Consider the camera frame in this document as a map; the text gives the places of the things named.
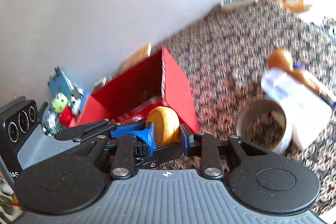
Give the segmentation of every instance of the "tape roll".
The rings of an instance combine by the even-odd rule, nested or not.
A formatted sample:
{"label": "tape roll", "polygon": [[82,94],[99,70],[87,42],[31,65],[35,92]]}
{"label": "tape roll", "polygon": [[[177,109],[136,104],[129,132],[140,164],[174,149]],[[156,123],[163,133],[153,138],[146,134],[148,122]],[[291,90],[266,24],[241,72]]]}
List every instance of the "tape roll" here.
{"label": "tape roll", "polygon": [[237,122],[237,135],[247,140],[251,140],[251,127],[256,119],[270,112],[278,112],[284,117],[283,134],[278,143],[271,146],[270,150],[282,154],[289,146],[292,139],[292,122],[286,115],[283,108],[273,100],[260,99],[250,103],[240,114]]}
{"label": "tape roll", "polygon": [[179,141],[180,122],[176,112],[169,107],[158,106],[147,116],[146,124],[154,124],[156,146]]}

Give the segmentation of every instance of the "red box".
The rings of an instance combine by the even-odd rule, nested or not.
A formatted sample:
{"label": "red box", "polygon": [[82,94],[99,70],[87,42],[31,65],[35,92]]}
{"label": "red box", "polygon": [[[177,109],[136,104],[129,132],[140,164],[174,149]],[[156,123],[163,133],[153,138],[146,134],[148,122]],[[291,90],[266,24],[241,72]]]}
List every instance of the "red box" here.
{"label": "red box", "polygon": [[78,124],[105,118],[146,118],[157,106],[172,108],[191,131],[199,127],[187,77],[168,50],[161,50],[111,80],[88,98]]}

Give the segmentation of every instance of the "wall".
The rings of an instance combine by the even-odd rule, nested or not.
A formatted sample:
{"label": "wall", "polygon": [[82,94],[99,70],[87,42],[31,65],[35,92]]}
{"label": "wall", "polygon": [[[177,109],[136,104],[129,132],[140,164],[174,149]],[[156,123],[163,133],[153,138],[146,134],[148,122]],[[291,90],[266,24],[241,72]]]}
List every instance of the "wall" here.
{"label": "wall", "polygon": [[156,43],[220,0],[0,0],[0,104],[50,99],[55,66],[80,87],[113,75],[146,42]]}

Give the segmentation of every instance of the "gray panel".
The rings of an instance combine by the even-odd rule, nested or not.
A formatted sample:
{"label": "gray panel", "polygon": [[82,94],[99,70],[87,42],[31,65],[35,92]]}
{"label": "gray panel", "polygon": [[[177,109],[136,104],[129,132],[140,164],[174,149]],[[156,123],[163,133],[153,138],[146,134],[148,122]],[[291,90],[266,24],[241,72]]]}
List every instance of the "gray panel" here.
{"label": "gray panel", "polygon": [[93,206],[64,216],[26,212],[15,224],[318,224],[312,212],[267,216],[243,207],[220,181],[196,170],[140,170],[128,180],[114,181]]}
{"label": "gray panel", "polygon": [[53,157],[78,144],[71,140],[58,141],[53,136],[44,135],[42,127],[39,124],[21,147],[17,154],[17,159],[24,170],[33,164]]}

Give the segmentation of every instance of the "silver screw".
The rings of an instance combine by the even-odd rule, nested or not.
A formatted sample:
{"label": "silver screw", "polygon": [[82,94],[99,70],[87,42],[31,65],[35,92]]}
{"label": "silver screw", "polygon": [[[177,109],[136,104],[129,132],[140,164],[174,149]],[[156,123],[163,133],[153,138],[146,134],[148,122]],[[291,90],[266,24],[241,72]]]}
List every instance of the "silver screw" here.
{"label": "silver screw", "polygon": [[126,168],[115,168],[112,171],[112,174],[118,177],[124,177],[126,175],[128,175],[129,171]]}
{"label": "silver screw", "polygon": [[204,173],[208,176],[215,177],[221,174],[221,171],[218,168],[210,167],[204,170]]}

